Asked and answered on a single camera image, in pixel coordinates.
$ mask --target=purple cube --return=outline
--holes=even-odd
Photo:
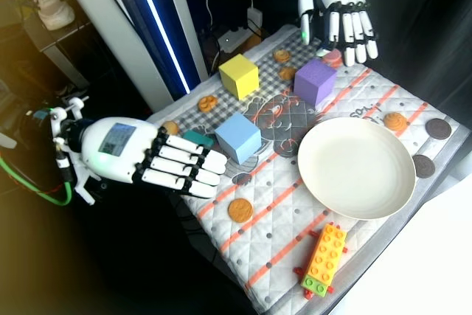
[[[310,60],[295,74],[294,94],[313,106],[331,93],[336,70],[318,59]]]

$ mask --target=led light strip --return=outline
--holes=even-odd
[[[176,66],[178,76],[180,77],[180,80],[182,84],[184,85],[185,92],[190,93],[189,86],[187,85],[187,81],[185,80],[184,73],[182,72],[180,65],[178,64],[176,54],[174,53],[174,50],[172,46],[170,45],[169,38],[167,37],[167,33],[165,32],[164,26],[162,25],[161,18],[159,17],[159,14],[157,13],[156,5],[154,5],[153,0],[146,0],[147,4],[149,5],[150,11],[153,14],[154,20],[156,21],[157,27],[159,28],[159,32],[162,35],[162,38],[164,39],[165,45],[167,47],[167,50],[169,51],[170,57],[172,58],[172,61],[174,62],[174,66]]]

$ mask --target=round plate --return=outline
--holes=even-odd
[[[384,127],[359,118],[335,118],[312,128],[300,145],[298,165],[316,199],[355,219],[398,212],[414,189],[407,149]]]

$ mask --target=white robotic hand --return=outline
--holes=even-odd
[[[338,45],[344,50],[346,66],[352,66],[357,60],[363,63],[378,57],[375,33],[366,11],[366,0],[318,0],[320,15],[325,18],[324,40],[316,55],[322,57]],[[299,16],[302,28],[302,41],[310,43],[310,23],[315,4],[313,0],[298,0]],[[339,37],[340,17],[344,35]]]
[[[182,195],[215,197],[227,158],[214,150],[165,128],[126,117],[109,117],[96,122],[83,120],[83,101],[69,102],[75,121],[66,121],[63,108],[52,110],[52,135],[56,148],[68,153],[77,175],[75,190],[89,204],[94,199],[85,189],[89,177],[129,184],[146,182]]]

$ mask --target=green cable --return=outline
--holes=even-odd
[[[46,193],[42,193],[36,186],[30,184],[28,181],[23,179],[21,176],[19,176],[15,171],[13,171],[10,166],[7,165],[7,163],[3,160],[3,158],[0,156],[0,166],[3,167],[3,170],[10,176],[12,176],[16,181],[24,185],[25,187],[29,188],[31,191],[35,192],[42,198],[46,199],[47,201],[54,203],[56,206],[66,206],[67,204],[70,203],[72,200],[72,188],[70,182],[64,182],[64,187],[66,188],[66,200],[65,201],[58,201],[57,199],[54,199],[53,197],[50,197]]]

